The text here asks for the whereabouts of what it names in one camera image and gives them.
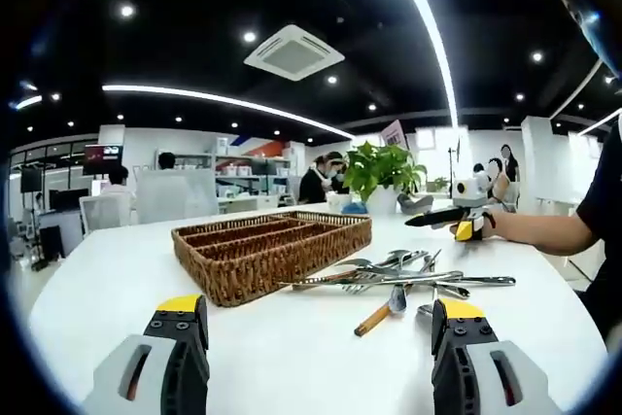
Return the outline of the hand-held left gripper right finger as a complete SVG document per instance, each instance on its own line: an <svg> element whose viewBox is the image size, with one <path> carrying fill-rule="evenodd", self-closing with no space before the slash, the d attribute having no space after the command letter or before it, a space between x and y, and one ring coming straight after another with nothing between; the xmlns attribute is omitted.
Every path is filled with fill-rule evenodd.
<svg viewBox="0 0 622 415"><path fill-rule="evenodd" d="M544 371L515 343L500 340L483 311L454 299L432 307L436 414L560 414Z"/></svg>

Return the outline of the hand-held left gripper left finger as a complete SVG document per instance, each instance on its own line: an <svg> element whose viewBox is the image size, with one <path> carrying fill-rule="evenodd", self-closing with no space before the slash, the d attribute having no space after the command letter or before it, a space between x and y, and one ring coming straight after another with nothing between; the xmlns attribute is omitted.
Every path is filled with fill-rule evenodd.
<svg viewBox="0 0 622 415"><path fill-rule="evenodd" d="M204 414L210 368L203 294L161 303L94 370L85 414Z"/></svg>

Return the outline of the person's right hand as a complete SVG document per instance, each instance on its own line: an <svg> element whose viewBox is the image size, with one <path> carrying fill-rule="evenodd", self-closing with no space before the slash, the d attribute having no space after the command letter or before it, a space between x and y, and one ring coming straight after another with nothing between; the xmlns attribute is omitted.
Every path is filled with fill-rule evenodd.
<svg viewBox="0 0 622 415"><path fill-rule="evenodd" d="M513 240L513 222L515 215L499 210L489 210L484 215L484 238L499 237L504 240Z"/></svg>

